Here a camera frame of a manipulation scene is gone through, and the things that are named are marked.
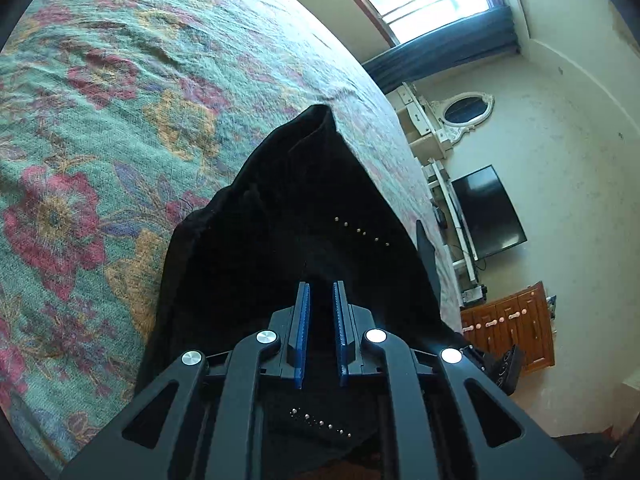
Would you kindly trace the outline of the oval vanity mirror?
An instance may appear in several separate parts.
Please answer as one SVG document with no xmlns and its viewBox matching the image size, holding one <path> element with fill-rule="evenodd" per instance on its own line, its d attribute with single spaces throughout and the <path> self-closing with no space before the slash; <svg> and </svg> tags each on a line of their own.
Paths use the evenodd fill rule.
<svg viewBox="0 0 640 480">
<path fill-rule="evenodd" d="M 438 123 L 436 133 L 442 144 L 453 146 L 490 117 L 495 98 L 485 92 L 461 92 L 430 107 Z"/>
</svg>

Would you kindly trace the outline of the black pants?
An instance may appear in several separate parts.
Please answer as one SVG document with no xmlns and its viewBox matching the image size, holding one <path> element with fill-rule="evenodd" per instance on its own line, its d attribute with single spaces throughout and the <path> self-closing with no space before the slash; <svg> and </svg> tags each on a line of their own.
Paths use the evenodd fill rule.
<svg viewBox="0 0 640 480">
<path fill-rule="evenodd" d="M 461 336 L 440 316 L 421 252 L 338 132 L 332 110 L 308 107 L 273 130 L 233 182 L 184 218 L 170 239 L 155 325 L 137 384 L 188 350 L 233 348 L 310 287 L 305 415 L 335 441 L 286 428 L 267 444 L 267 479 L 376 479 L 378 404 L 337 383 L 332 286 L 375 323 L 425 349 Z"/>
</svg>

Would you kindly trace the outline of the black flat television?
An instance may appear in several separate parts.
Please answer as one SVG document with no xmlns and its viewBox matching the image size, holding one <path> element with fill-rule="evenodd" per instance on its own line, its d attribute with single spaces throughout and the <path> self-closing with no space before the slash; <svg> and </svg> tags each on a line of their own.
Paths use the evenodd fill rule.
<svg viewBox="0 0 640 480">
<path fill-rule="evenodd" d="M 486 259 L 526 242 L 521 220 L 493 166 L 457 178 L 451 186 L 475 258 Z"/>
</svg>

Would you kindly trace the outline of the dark blue right curtain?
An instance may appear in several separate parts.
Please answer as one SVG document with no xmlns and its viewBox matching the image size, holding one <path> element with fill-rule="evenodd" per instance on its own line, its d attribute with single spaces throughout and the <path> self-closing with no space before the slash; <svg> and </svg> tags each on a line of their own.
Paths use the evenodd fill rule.
<svg viewBox="0 0 640 480">
<path fill-rule="evenodd" d="M 515 52 L 518 35 L 510 6 L 495 6 L 439 27 L 363 64 L 384 93 L 483 58 Z"/>
</svg>

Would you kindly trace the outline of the white vanity dresser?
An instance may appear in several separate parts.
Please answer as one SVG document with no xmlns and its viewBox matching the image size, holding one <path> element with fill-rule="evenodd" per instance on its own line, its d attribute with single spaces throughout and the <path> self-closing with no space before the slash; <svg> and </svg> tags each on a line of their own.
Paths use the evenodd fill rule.
<svg viewBox="0 0 640 480">
<path fill-rule="evenodd" d="M 413 156 L 421 165 L 426 166 L 432 160 L 446 159 L 452 145 L 444 126 L 427 102 L 419 98 L 413 88 L 404 82 L 386 93 L 386 98 L 396 112 Z"/>
</svg>

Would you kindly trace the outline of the wooden cabinet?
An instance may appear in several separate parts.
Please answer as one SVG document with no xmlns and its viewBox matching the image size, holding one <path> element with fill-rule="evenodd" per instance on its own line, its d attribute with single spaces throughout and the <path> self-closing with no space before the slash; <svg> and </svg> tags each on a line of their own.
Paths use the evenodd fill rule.
<svg viewBox="0 0 640 480">
<path fill-rule="evenodd" d="M 461 311 L 463 336 L 495 358 L 513 346 L 524 352 L 524 375 L 555 364 L 554 342 L 544 283 L 484 306 Z"/>
</svg>

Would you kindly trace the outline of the floral bedspread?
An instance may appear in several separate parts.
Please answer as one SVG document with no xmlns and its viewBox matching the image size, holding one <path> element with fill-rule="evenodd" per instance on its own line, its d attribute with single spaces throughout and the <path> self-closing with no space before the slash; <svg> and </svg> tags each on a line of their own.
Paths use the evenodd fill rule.
<svg viewBox="0 0 640 480">
<path fill-rule="evenodd" d="M 1 411 L 49 479 L 130 400 L 170 236 L 326 103 L 459 294 L 392 104 L 297 0 L 32 0 L 1 52 Z"/>
</svg>

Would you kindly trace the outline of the white tv stand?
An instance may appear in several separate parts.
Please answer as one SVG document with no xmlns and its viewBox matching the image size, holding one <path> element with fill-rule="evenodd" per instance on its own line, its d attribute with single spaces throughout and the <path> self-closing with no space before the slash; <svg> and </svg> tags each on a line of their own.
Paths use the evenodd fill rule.
<svg viewBox="0 0 640 480">
<path fill-rule="evenodd" d="M 445 230 L 452 266 L 458 279 L 458 289 L 462 298 L 462 309 L 484 304 L 486 286 L 480 282 L 480 261 L 471 234 L 466 224 L 458 196 L 454 192 L 450 177 L 440 160 L 431 159 L 423 167 L 430 190 L 434 193 L 437 207 L 447 218 Z"/>
</svg>

